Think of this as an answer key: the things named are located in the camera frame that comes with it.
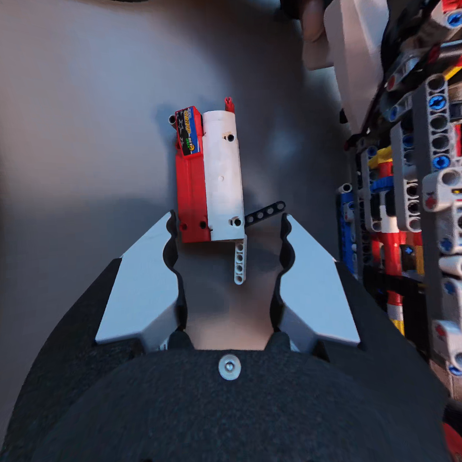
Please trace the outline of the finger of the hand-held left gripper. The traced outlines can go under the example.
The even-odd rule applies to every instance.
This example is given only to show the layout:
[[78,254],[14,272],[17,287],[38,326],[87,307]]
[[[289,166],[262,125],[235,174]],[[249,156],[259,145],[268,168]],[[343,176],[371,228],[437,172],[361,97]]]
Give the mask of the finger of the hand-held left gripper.
[[324,13],[330,57],[352,134],[363,130],[383,81],[380,49],[388,20],[386,0],[334,0]]

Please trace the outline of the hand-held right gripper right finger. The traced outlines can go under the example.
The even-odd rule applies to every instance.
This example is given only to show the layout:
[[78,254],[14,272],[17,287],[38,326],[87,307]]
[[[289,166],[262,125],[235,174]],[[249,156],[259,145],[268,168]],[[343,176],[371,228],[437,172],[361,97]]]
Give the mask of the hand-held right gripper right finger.
[[357,347],[359,333],[332,255],[290,214],[281,217],[281,272],[270,304],[290,349],[312,353],[319,341]]

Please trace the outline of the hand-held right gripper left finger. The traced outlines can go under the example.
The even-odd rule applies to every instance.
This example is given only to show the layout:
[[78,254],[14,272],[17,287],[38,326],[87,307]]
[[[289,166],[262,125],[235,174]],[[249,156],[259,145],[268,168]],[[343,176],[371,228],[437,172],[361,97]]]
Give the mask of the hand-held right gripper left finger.
[[167,212],[121,256],[101,323],[98,345],[138,340],[145,352],[161,349],[186,327],[188,310],[175,269],[176,214]]

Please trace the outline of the white lego panel assembly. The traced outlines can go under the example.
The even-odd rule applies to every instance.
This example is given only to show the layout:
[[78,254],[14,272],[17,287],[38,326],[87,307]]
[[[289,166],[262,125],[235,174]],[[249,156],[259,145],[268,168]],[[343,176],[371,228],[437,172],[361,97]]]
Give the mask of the white lego panel assembly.
[[246,280],[247,236],[235,107],[225,98],[225,109],[203,114],[203,157],[207,226],[211,241],[232,242],[234,283]]

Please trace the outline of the lego race car model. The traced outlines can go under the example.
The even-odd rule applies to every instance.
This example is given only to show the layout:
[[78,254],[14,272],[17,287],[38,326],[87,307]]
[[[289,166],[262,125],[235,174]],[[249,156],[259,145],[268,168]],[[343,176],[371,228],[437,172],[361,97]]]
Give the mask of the lego race car model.
[[384,77],[363,130],[346,143],[356,170],[353,245],[363,280],[387,278],[387,312],[417,336],[449,384],[461,384],[461,1],[387,1]]

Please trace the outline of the black lego beam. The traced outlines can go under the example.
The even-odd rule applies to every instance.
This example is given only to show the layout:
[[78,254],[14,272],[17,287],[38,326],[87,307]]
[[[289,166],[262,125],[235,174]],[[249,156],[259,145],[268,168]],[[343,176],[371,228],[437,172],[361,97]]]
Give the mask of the black lego beam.
[[245,215],[244,227],[248,228],[268,218],[271,218],[280,213],[283,213],[285,209],[286,209],[286,203],[284,201],[277,201],[255,212],[249,213]]

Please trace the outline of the person's left hand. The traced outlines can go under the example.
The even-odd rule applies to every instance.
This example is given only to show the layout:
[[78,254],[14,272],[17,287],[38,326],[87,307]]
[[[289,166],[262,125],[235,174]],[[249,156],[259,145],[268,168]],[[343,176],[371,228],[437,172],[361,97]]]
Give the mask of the person's left hand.
[[322,0],[303,1],[300,22],[303,34],[303,63],[308,71],[320,70],[333,65],[327,40]]

